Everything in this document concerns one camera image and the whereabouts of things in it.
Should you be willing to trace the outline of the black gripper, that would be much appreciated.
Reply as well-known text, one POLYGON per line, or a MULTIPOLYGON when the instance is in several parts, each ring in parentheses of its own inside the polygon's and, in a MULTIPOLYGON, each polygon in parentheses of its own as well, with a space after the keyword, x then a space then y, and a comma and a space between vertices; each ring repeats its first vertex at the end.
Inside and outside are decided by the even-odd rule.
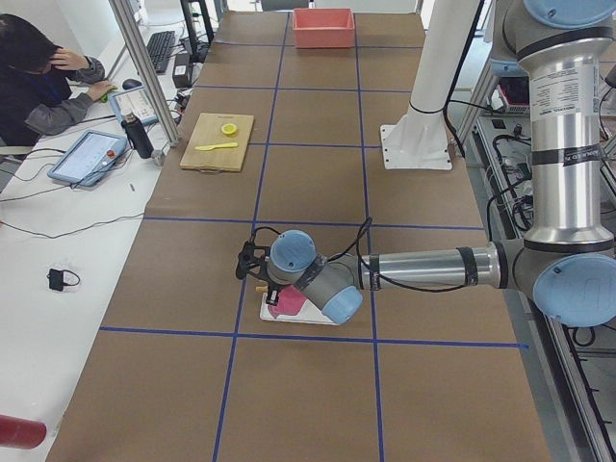
POLYGON ((279 284, 276 282, 269 282, 267 288, 266 304, 270 306, 276 306, 282 290, 287 287, 287 284, 279 284))

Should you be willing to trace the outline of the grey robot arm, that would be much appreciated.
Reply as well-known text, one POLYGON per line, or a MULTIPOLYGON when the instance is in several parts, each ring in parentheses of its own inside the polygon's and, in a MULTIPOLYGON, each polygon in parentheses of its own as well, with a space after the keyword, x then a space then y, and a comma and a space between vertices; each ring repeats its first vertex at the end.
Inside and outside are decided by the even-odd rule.
POLYGON ((533 223, 517 240, 484 247, 327 258, 309 235, 282 233, 264 279, 268 302, 294 287, 344 323, 363 289, 448 292, 479 284, 526 295, 571 327, 615 315, 614 238, 601 222, 598 60, 612 40, 611 1, 499 1, 494 59, 529 78, 533 223))

